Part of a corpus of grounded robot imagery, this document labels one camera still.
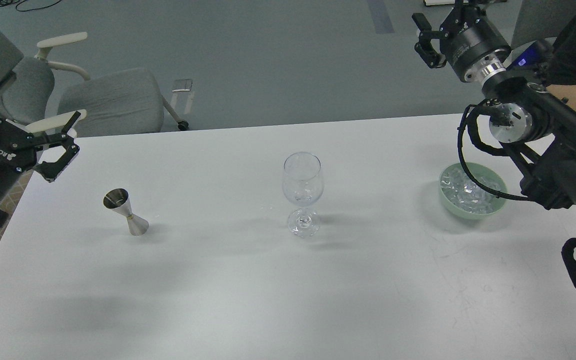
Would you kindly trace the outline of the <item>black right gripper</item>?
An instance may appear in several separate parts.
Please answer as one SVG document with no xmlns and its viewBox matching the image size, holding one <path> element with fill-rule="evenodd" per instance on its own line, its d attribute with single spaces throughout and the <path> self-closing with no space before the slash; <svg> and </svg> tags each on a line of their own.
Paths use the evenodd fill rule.
<svg viewBox="0 0 576 360">
<path fill-rule="evenodd" d="M 486 58 L 495 56 L 505 61 L 511 48 L 487 18 L 487 6 L 488 0 L 455 0 L 440 30 L 433 29 L 425 14 L 412 13 L 418 29 L 414 50 L 423 63 L 430 69 L 444 68 L 448 63 L 460 82 L 468 83 L 474 81 L 471 68 Z M 439 40 L 440 52 L 434 48 L 433 40 Z"/>
</svg>

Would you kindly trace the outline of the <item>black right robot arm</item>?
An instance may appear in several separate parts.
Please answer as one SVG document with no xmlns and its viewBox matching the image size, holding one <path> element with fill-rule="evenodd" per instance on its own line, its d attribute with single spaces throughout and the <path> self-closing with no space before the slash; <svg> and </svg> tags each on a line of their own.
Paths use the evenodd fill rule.
<svg viewBox="0 0 576 360">
<path fill-rule="evenodd" d="M 457 153 L 462 170 L 495 198 L 530 201 L 546 210 L 576 206 L 576 111 L 505 67 L 511 46 L 487 18 L 486 0 L 457 0 L 437 30 L 423 13 L 414 50 L 431 69 L 450 65 L 461 82 L 478 83 L 483 101 L 462 113 Z M 508 157 L 522 174 L 520 195 L 485 186 L 470 171 L 463 137 L 480 151 Z"/>
</svg>

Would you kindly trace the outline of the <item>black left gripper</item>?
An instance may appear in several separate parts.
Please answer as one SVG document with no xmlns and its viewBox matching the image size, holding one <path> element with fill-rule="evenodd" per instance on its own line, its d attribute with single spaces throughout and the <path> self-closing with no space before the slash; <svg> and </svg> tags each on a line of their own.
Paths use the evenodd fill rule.
<svg viewBox="0 0 576 360">
<path fill-rule="evenodd" d="M 3 75 L 0 91 L 15 79 L 14 71 Z M 54 182 L 80 151 L 80 146 L 75 143 L 77 132 L 73 127 L 81 119 L 81 111 L 70 111 L 35 121 L 33 133 L 44 134 L 39 137 L 28 132 L 22 125 L 0 118 L 0 163 L 16 173 L 25 173 L 34 167 L 34 171 L 46 182 Z M 43 148 L 60 149 L 55 152 L 59 157 L 52 162 L 41 161 L 37 164 L 37 153 Z"/>
</svg>

